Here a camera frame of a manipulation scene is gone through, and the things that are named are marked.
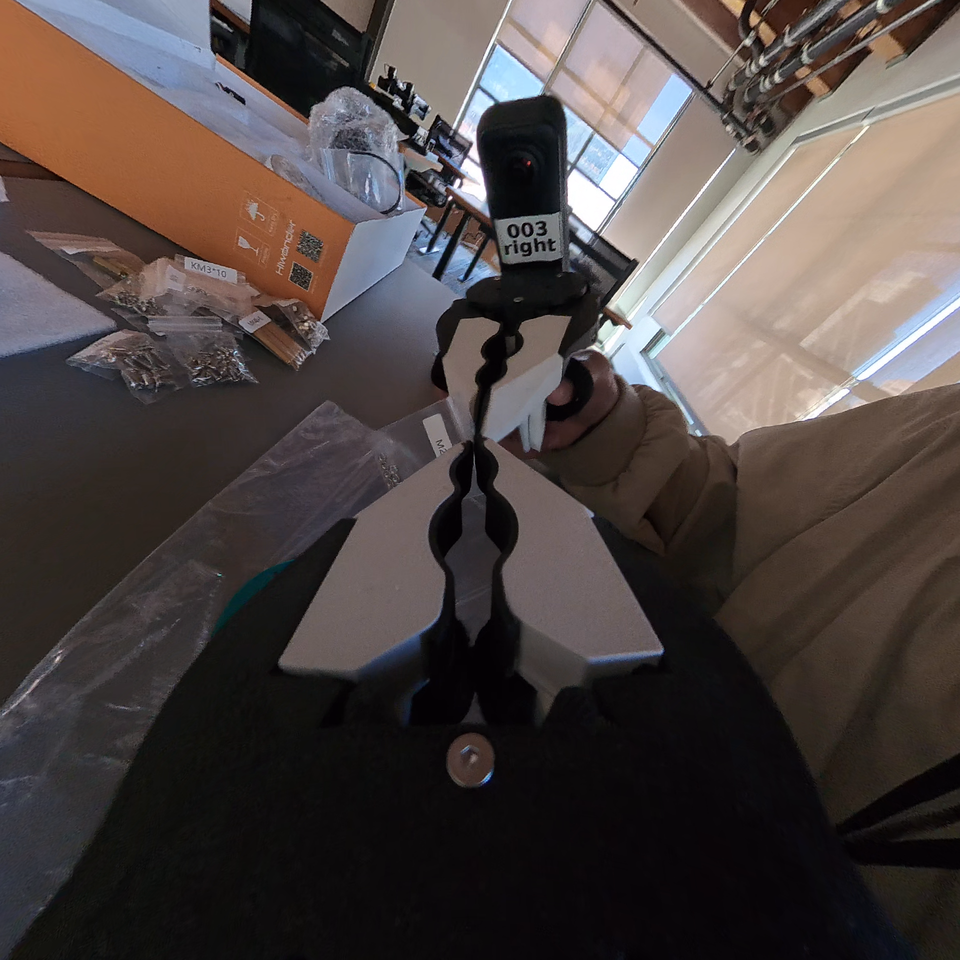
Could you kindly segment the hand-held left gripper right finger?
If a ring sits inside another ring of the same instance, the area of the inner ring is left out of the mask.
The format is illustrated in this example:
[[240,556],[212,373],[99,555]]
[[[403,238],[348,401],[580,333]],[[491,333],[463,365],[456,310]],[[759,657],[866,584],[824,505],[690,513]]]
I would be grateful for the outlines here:
[[664,654],[586,507],[492,440],[478,444],[486,535],[499,551],[478,656],[491,678],[588,687]]

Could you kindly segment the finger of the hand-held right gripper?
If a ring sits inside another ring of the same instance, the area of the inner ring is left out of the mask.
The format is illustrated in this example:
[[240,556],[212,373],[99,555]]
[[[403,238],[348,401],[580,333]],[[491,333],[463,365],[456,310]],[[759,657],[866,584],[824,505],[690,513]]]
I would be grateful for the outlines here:
[[449,399],[473,436],[495,440],[494,398],[501,379],[501,323],[462,318],[441,360]]
[[546,314],[519,324],[506,371],[488,390],[480,425],[484,439],[500,442],[517,430],[523,451],[541,451],[547,399],[563,379],[561,344],[570,320],[569,314]]

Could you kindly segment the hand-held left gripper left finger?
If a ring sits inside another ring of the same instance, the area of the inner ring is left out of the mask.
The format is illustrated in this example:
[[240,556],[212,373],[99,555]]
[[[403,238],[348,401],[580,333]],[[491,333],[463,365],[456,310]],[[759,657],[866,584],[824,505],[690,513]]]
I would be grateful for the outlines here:
[[456,443],[355,515],[279,670],[367,687],[426,682],[452,616],[446,555],[473,466],[473,444]]

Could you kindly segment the small clear screw bag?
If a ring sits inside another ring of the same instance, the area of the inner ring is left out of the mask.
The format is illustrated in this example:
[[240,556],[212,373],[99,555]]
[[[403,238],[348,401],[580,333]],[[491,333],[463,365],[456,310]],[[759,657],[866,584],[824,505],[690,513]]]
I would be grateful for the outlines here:
[[387,424],[377,434],[376,461],[390,491],[472,439],[473,422],[462,407],[444,398]]

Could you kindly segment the teal round metal plate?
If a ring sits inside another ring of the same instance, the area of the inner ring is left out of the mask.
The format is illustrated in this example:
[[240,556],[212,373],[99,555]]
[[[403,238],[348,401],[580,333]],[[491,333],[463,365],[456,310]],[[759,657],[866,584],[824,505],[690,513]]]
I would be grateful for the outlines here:
[[246,605],[252,598],[259,594],[267,585],[277,576],[282,574],[294,559],[286,560],[275,564],[265,570],[260,571],[255,576],[246,581],[229,599],[226,606],[222,609],[217,621],[212,627],[210,636],[215,636],[224,626]]

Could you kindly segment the person's right forearm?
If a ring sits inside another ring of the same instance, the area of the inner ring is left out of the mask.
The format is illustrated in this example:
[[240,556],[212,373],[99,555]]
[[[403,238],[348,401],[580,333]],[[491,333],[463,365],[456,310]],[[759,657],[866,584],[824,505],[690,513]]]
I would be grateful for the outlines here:
[[958,385],[727,443],[616,380],[611,412],[538,460],[735,642],[831,817],[957,755]]

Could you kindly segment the grey desk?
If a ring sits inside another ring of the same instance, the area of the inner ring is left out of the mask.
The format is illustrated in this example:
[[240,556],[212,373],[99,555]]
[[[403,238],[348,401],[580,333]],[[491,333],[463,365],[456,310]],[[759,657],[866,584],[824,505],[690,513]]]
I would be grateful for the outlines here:
[[301,371],[258,344],[256,385],[143,404],[66,365],[90,342],[2,359],[1,690],[211,498],[324,402],[380,428],[440,397],[439,316],[459,296],[407,260],[342,308]]

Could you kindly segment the person's right hand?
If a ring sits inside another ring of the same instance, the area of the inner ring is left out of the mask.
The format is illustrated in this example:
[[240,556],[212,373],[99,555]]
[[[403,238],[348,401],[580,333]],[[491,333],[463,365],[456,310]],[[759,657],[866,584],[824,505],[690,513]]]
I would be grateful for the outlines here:
[[593,388],[588,402],[575,415],[563,421],[547,421],[540,452],[566,450],[598,426],[618,403],[616,373],[606,356],[590,349],[574,358],[590,373]]

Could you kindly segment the wood-edged table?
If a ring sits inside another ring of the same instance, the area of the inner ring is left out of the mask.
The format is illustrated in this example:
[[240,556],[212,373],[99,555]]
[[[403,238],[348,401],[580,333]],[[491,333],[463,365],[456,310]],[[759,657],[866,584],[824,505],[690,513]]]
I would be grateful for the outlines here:
[[[481,241],[473,258],[459,277],[461,284],[469,285],[487,247],[493,244],[496,239],[493,220],[485,201],[475,198],[456,187],[446,187],[445,193],[446,203],[434,234],[423,253],[426,255],[434,250],[436,242],[444,233],[450,217],[454,212],[459,212],[461,215],[460,222],[449,234],[446,247],[443,249],[438,264],[433,271],[433,278],[438,281],[443,279],[453,254],[461,245],[467,227],[474,224],[481,234]],[[634,270],[637,269],[638,261],[628,257],[627,254],[589,227],[573,212],[569,213],[569,249],[571,267],[586,276],[591,290],[598,298],[602,315],[612,324],[631,330],[633,328],[632,323],[615,307],[615,301],[618,299],[621,288],[629,280]]]

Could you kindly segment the bubble wrap packet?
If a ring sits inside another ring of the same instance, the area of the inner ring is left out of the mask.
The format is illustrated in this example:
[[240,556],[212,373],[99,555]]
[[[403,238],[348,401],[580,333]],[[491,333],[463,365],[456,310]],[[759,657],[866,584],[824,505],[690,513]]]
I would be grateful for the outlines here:
[[333,90],[312,106],[308,134],[310,155],[328,179],[377,213],[401,210],[400,130],[371,97],[348,86]]

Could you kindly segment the black monitor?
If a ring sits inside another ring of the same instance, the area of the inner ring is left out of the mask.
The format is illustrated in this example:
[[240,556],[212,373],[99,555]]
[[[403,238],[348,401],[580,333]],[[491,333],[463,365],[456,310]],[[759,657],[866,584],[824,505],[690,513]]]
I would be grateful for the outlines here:
[[371,37],[322,2],[253,1],[246,75],[303,117],[342,88],[366,90]]

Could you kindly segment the pile of small hardware bags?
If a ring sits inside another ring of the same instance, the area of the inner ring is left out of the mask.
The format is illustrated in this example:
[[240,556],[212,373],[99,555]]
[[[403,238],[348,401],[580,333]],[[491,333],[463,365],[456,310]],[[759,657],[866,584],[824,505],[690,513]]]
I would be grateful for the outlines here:
[[260,294],[242,272],[182,254],[148,263],[98,236],[29,235],[95,282],[98,298],[126,324],[67,366],[122,381],[142,403],[188,386],[257,384],[244,337],[295,372],[330,339],[304,302]]

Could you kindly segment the black ceiling pipes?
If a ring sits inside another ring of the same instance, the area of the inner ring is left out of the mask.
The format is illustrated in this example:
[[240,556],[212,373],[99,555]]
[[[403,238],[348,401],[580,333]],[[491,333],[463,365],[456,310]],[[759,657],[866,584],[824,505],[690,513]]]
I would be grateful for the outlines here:
[[871,55],[894,66],[958,9],[948,1],[723,2],[738,43],[708,86],[721,123],[750,156]]

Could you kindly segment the person's striped clothing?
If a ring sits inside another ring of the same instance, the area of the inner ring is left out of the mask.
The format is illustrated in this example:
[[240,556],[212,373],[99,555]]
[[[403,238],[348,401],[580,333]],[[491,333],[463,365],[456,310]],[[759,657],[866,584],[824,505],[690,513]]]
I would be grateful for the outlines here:
[[959,755],[907,779],[839,823],[835,832],[858,865],[959,869]]

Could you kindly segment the white foam sheet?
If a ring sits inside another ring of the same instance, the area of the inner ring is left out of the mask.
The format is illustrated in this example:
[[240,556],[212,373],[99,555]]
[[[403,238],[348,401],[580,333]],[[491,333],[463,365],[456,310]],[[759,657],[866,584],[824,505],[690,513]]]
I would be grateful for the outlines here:
[[114,332],[116,322],[1,254],[1,358]]

